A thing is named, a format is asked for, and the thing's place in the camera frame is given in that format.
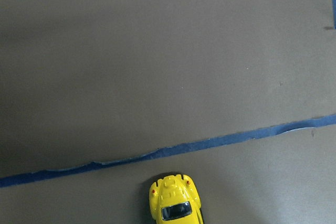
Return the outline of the yellow beetle toy car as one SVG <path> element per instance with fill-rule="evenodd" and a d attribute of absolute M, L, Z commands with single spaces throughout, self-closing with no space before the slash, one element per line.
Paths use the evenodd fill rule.
<path fill-rule="evenodd" d="M 149 206 L 156 223 L 204 223 L 199 193 L 186 174 L 168 175 L 153 182 Z"/>

